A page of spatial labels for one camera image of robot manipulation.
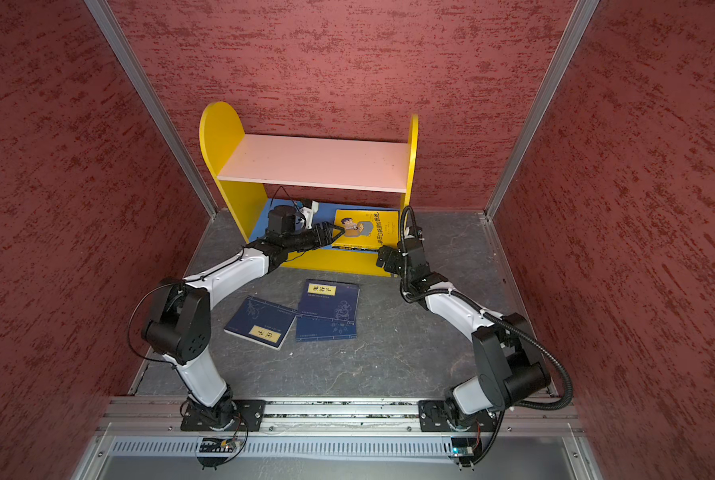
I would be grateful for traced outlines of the navy book underneath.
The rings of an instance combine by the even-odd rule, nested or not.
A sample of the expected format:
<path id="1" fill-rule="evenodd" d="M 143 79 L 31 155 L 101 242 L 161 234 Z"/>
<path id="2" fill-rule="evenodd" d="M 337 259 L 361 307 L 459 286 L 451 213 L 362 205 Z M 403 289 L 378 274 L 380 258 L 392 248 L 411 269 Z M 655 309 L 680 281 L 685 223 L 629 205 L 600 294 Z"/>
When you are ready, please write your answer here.
<path id="1" fill-rule="evenodd" d="M 295 340 L 297 342 L 347 340 L 356 336 L 357 329 L 354 320 L 309 315 L 299 315 L 296 318 Z"/>

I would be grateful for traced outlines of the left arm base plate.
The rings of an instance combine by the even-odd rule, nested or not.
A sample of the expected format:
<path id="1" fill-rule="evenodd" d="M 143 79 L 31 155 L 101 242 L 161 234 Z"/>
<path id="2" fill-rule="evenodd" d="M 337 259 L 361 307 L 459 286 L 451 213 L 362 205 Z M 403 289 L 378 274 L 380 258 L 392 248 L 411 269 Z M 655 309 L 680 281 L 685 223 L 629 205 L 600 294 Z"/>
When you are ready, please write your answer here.
<path id="1" fill-rule="evenodd" d="M 229 399 L 205 407 L 190 397 L 183 402 L 180 430 L 184 432 L 225 432 L 246 429 L 257 432 L 266 402 L 260 399 Z"/>

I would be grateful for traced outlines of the left circuit board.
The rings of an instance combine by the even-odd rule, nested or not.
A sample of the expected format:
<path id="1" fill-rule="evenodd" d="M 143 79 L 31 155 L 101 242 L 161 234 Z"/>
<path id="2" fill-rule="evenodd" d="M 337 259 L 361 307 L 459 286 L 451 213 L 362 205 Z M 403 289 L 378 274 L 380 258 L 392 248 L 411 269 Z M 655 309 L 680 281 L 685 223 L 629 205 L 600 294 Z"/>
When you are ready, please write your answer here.
<path id="1" fill-rule="evenodd" d="M 210 455 L 231 455 L 241 448 L 242 442 L 230 438 L 202 438 L 197 452 Z"/>

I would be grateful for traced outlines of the yellow cartoon cover book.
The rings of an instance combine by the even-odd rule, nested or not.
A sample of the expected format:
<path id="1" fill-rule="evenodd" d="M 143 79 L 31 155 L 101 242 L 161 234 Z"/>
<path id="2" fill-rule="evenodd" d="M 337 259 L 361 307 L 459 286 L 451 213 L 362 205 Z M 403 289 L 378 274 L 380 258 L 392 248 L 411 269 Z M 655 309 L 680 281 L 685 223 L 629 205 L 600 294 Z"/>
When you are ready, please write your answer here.
<path id="1" fill-rule="evenodd" d="M 345 250 L 379 251 L 399 242 L 399 212 L 393 210 L 335 211 L 334 224 L 344 229 L 332 247 Z"/>

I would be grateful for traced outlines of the navy book with label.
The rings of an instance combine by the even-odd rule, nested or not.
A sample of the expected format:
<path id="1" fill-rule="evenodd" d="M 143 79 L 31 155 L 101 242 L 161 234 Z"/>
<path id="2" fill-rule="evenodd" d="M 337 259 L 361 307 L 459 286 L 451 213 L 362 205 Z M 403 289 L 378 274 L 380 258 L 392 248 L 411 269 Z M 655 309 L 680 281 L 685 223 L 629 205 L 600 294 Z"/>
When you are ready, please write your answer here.
<path id="1" fill-rule="evenodd" d="M 359 292 L 359 286 L 354 283 L 309 279 L 303 287 L 298 311 L 304 315 L 354 321 Z"/>

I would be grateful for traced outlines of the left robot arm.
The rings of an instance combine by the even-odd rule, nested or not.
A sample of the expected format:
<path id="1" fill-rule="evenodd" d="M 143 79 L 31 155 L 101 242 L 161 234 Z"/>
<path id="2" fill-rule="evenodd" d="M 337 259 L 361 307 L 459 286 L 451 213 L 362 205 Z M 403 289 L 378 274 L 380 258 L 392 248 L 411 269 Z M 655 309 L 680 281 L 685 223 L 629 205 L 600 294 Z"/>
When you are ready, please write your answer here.
<path id="1" fill-rule="evenodd" d="M 213 268 L 184 279 L 165 279 L 151 292 L 141 336 L 177 372 L 187 389 L 187 411 L 211 430 L 225 430 L 240 415 L 230 387 L 209 353 L 211 310 L 236 290 L 279 268 L 291 253 L 325 248 L 342 226 L 315 223 L 313 206 L 279 205 L 268 212 L 265 234 Z"/>

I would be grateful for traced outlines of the aluminium corner post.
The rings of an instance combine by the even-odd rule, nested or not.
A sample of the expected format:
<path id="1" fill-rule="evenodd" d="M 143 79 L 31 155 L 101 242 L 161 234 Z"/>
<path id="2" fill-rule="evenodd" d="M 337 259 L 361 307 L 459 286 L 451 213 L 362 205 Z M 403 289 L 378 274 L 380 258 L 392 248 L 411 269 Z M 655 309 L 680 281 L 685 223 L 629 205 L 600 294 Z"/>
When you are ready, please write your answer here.
<path id="1" fill-rule="evenodd" d="M 569 22 L 565 26 L 565 31 L 561 35 L 561 40 L 557 44 L 557 49 L 553 53 L 553 58 L 551 58 L 551 63 L 545 71 L 545 76 L 541 80 L 541 85 L 539 85 L 539 90 L 537 90 L 537 95 L 531 103 L 531 109 L 527 113 L 527 118 L 525 118 L 525 123 L 521 127 L 521 132 L 517 135 L 517 140 L 515 140 L 515 145 L 513 145 L 513 150 L 509 154 L 509 159 L 505 163 L 505 169 L 503 173 L 499 176 L 499 181 L 497 181 L 497 186 L 495 186 L 495 191 L 487 203 L 487 208 L 485 208 L 485 220 L 488 222 L 493 222 L 495 216 L 497 216 L 497 211 L 501 207 L 501 203 L 505 200 L 507 196 L 507 190 L 509 186 L 513 183 L 513 179 L 517 176 L 517 171 L 523 163 L 523 158 L 531 146 L 531 141 L 533 137 L 537 134 L 539 126 L 541 126 L 541 121 L 557 93 L 557 88 L 573 60 L 573 55 L 575 51 L 579 48 L 579 43 L 585 35 L 585 30 L 589 27 L 593 15 L 595 15 L 595 10 L 599 7 L 599 0 L 579 0 L 575 3 L 575 8 L 571 12 L 571 17 L 569 17 Z"/>
<path id="2" fill-rule="evenodd" d="M 89 10 L 107 44 L 112 49 L 118 63 L 138 94 L 193 192 L 197 195 L 209 218 L 214 219 L 219 212 L 219 208 L 186 146 L 181 140 L 165 107 L 158 98 L 154 87 L 147 78 L 141 63 L 126 39 L 108 2 L 102 0 L 84 0 L 83 3 Z"/>

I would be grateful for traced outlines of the small navy book left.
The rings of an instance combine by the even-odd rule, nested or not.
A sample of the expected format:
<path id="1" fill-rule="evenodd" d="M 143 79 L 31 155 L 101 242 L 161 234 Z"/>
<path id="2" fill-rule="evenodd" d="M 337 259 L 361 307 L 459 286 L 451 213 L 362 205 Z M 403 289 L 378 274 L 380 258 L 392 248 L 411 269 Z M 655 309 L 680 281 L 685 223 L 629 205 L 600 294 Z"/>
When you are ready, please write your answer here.
<path id="1" fill-rule="evenodd" d="M 248 296 L 223 330 L 235 337 L 279 350 L 297 312 L 291 308 Z"/>

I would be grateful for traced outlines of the right aluminium corner post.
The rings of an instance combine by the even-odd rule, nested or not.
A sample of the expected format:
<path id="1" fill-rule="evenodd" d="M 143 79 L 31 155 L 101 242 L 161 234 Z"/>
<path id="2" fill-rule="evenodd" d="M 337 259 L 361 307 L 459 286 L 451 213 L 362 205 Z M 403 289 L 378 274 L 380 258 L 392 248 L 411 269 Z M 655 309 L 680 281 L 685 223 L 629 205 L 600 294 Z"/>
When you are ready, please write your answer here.
<path id="1" fill-rule="evenodd" d="M 571 17 L 569 17 L 569 22 L 565 26 L 565 31 L 561 35 L 561 40 L 557 44 L 557 49 L 553 53 L 553 58 L 551 58 L 551 63 L 545 71 L 545 76 L 541 80 L 541 85 L 539 85 L 539 90 L 537 90 L 537 95 L 531 103 L 531 109 L 527 113 L 527 118 L 525 118 L 525 123 L 521 127 L 521 132 L 517 135 L 517 140 L 515 140 L 515 145 L 513 145 L 513 150 L 509 154 L 509 159 L 505 163 L 505 169 L 503 173 L 499 176 L 499 181 L 497 181 L 497 186 L 495 186 L 495 191 L 487 203 L 487 208 L 485 208 L 485 220 L 488 222 L 493 222 L 495 216 L 497 216 L 497 211 L 501 207 L 501 203 L 505 200 L 507 196 L 507 190 L 509 186 L 513 183 L 513 179 L 517 176 L 517 171 L 523 163 L 523 158 L 531 146 L 531 141 L 533 137 L 537 134 L 539 126 L 541 126 L 541 121 L 557 93 L 557 88 L 573 60 L 573 55 L 575 51 L 579 48 L 579 43 L 585 35 L 585 30 L 589 27 L 593 15 L 595 15 L 595 10 L 599 7 L 599 0 L 579 0 L 575 3 L 575 8 L 571 12 Z"/>

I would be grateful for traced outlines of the aluminium mounting rail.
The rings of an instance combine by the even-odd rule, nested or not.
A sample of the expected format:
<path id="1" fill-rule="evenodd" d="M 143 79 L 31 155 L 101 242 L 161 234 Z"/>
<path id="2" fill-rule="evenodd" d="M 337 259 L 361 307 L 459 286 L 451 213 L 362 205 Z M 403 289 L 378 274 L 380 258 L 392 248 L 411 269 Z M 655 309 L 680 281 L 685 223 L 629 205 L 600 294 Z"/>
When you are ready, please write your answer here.
<path id="1" fill-rule="evenodd" d="M 398 397 L 267 397 L 237 405 L 251 433 L 273 436 L 405 436 L 457 434 L 433 402 Z M 94 433 L 181 435 L 192 412 L 177 396 L 120 396 L 109 399 Z M 505 413 L 501 434 L 513 437 L 585 437 L 577 410 L 541 412 L 517 407 Z"/>

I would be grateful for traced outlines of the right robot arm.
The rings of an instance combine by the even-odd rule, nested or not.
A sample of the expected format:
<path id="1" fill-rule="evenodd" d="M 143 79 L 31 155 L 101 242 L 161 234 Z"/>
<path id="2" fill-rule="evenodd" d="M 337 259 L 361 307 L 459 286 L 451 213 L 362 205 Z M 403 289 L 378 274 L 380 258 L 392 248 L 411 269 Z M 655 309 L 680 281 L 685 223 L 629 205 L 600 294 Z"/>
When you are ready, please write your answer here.
<path id="1" fill-rule="evenodd" d="M 379 248 L 377 266 L 399 276 L 404 300 L 443 318 L 473 346 L 477 373 L 445 393 L 449 422 L 469 425 L 475 416 L 501 413 L 551 384 L 527 320 L 478 304 L 431 270 L 421 240 L 407 237 L 397 247 Z"/>

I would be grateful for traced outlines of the circuit board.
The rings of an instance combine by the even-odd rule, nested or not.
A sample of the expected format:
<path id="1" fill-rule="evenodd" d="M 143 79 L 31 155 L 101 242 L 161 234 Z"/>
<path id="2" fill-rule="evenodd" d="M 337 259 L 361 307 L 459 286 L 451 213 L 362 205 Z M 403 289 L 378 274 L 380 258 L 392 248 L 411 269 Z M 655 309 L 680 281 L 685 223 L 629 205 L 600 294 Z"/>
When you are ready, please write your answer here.
<path id="1" fill-rule="evenodd" d="M 197 452 L 210 455 L 231 455 L 241 448 L 242 442 L 230 438 L 202 438 Z"/>
<path id="2" fill-rule="evenodd" d="M 453 437 L 451 438 L 451 450 L 449 455 L 455 459 L 471 460 L 479 457 L 483 451 L 483 442 L 474 437 Z"/>

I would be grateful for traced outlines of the left aluminium corner post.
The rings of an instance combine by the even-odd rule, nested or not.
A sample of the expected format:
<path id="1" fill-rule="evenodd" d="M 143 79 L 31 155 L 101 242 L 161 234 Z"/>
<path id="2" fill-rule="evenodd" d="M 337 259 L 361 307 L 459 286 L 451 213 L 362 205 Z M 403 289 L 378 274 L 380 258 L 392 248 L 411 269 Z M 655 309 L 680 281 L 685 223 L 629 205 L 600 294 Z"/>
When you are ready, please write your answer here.
<path id="1" fill-rule="evenodd" d="M 102 0 L 84 0 L 83 3 L 89 10 L 107 44 L 112 49 L 118 63 L 138 94 L 193 192 L 197 195 L 209 218 L 214 219 L 219 212 L 219 208 L 186 146 L 181 140 L 165 107 L 158 98 L 154 87 L 147 78 L 141 63 L 126 39 L 108 2 Z"/>

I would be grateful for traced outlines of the right circuit board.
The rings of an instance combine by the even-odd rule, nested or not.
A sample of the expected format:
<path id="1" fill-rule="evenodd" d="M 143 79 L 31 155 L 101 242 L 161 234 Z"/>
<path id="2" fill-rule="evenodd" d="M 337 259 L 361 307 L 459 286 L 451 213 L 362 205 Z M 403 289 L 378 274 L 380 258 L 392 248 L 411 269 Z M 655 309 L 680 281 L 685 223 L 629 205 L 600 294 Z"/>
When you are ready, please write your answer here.
<path id="1" fill-rule="evenodd" d="M 471 460 L 479 457 L 483 451 L 483 442 L 474 437 L 453 437 L 451 438 L 451 450 L 449 455 L 455 459 Z"/>

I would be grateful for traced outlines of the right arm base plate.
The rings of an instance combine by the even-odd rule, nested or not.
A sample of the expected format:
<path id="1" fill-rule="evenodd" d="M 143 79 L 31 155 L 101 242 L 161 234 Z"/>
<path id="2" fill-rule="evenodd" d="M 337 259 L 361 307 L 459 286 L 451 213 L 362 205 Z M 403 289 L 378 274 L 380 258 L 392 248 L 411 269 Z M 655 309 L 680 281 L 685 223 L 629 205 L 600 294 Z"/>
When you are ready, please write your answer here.
<path id="1" fill-rule="evenodd" d="M 419 400 L 419 426 L 425 433 L 467 432 L 475 433 L 483 422 L 475 415 L 459 414 L 455 404 L 447 400 Z"/>

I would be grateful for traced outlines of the yellow pink blue bookshelf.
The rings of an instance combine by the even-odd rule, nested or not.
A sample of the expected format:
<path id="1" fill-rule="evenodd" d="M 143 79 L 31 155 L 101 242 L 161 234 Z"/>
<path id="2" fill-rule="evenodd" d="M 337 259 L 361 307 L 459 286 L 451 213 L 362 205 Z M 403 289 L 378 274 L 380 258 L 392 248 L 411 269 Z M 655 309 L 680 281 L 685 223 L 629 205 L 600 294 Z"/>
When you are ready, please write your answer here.
<path id="1" fill-rule="evenodd" d="M 301 207 L 306 199 L 294 201 L 285 196 L 273 201 L 266 195 L 267 184 L 396 193 L 401 196 L 401 207 L 409 206 L 417 137 L 417 116 L 411 118 L 405 143 L 251 135 L 225 102 L 207 106 L 199 125 L 203 159 L 246 244 L 265 234 L 271 208 Z M 339 209 L 399 212 L 343 202 L 317 203 L 315 223 L 334 224 Z M 303 254 L 291 253 L 279 268 L 391 276 L 377 267 L 377 256 L 378 251 L 337 249 L 331 244 Z"/>

